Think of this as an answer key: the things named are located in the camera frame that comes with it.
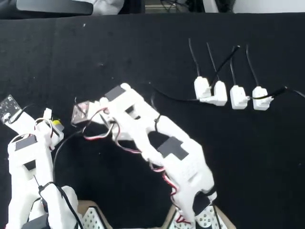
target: perforated metal bracket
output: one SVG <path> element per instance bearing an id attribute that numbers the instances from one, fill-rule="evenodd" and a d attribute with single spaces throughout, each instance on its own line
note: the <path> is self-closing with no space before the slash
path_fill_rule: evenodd
<path id="1" fill-rule="evenodd" d="M 88 208 L 82 218 L 82 226 L 84 229 L 106 229 L 102 222 L 102 218 L 95 207 Z"/>
<path id="2" fill-rule="evenodd" d="M 17 112 L 21 111 L 21 107 L 14 100 L 13 96 L 9 95 L 0 103 L 0 119 L 4 124 L 12 118 Z"/>

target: white wall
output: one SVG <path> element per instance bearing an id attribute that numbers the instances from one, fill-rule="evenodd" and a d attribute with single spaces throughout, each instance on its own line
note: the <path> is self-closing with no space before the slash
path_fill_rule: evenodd
<path id="1" fill-rule="evenodd" d="M 305 12 L 305 0 L 236 0 L 235 13 Z"/>

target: black fabric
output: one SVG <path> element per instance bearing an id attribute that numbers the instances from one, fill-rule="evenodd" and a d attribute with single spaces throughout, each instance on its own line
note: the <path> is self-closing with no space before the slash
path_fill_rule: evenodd
<path id="1" fill-rule="evenodd" d="M 146 101 L 151 85 L 172 96 L 194 98 L 196 69 L 188 38 L 203 75 L 213 78 L 205 43 L 216 65 L 233 45 L 237 84 L 247 94 L 255 83 L 244 46 L 262 87 L 283 85 L 305 92 L 305 14 L 119 15 L 0 21 L 0 98 L 12 94 L 23 107 L 48 106 L 66 134 L 74 98 L 98 100 L 127 82 Z M 227 91 L 229 66 L 220 73 Z M 242 111 L 179 103 L 157 94 L 158 110 L 203 146 L 213 172 L 216 204 L 237 228 L 303 228 L 305 100 L 277 97 L 267 111 Z M 27 111 L 42 115 L 42 111 Z M 10 175 L 7 143 L 15 133 L 0 127 L 0 227 L 7 222 Z M 141 158 L 110 140 L 71 139 L 61 151 L 56 175 L 79 199 L 100 206 L 115 228 L 160 226 L 170 207 L 170 187 Z"/>

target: yellow component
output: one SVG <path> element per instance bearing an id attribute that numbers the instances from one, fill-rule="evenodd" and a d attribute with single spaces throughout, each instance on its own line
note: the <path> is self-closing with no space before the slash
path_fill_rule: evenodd
<path id="1" fill-rule="evenodd" d="M 52 123 L 53 123 L 54 125 L 59 125 L 59 124 L 61 124 L 61 122 L 60 122 L 59 120 L 54 120 Z"/>

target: metal plate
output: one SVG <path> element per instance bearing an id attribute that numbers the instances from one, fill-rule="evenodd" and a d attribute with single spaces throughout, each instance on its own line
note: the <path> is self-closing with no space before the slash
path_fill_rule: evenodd
<path id="1" fill-rule="evenodd" d="M 21 107 L 14 100 L 13 96 L 9 95 L 0 103 L 0 120 L 4 124 L 12 118 Z"/>

